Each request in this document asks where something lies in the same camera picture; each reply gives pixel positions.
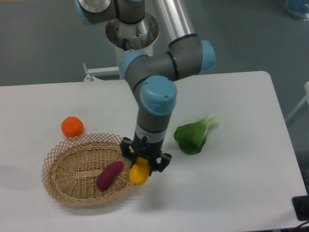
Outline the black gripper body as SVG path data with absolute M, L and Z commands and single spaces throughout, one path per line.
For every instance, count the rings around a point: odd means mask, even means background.
M 155 167 L 157 159 L 160 158 L 162 141 L 157 143 L 149 143 L 147 138 L 140 139 L 138 136 L 134 136 L 131 147 L 133 148 L 132 164 L 137 162 L 137 158 L 143 158 L 148 161 L 151 167 Z

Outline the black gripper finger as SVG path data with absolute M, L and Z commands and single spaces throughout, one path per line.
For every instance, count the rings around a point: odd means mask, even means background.
M 149 176 L 151 176 L 153 172 L 163 172 L 165 168 L 169 165 L 171 158 L 171 154 L 162 152 L 160 152 L 156 156 L 150 157 L 150 159 L 148 160 L 150 165 Z
M 120 143 L 122 156 L 130 161 L 131 166 L 134 165 L 134 156 L 135 156 L 134 149 L 131 146 L 132 143 L 133 141 L 127 137 L 124 137 Z

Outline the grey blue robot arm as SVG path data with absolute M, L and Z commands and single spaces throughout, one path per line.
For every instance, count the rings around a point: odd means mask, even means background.
M 86 24 L 112 24 L 112 43 L 125 52 L 119 64 L 139 107 L 134 139 L 124 138 L 122 154 L 132 167 L 147 175 L 161 172 L 171 155 L 161 150 L 170 116 L 176 104 L 175 81 L 205 74 L 215 65 L 209 41 L 198 38 L 183 0 L 153 2 L 165 27 L 169 49 L 150 56 L 144 47 L 156 40 L 156 24 L 150 21 L 142 0 L 78 0 L 75 5 Z

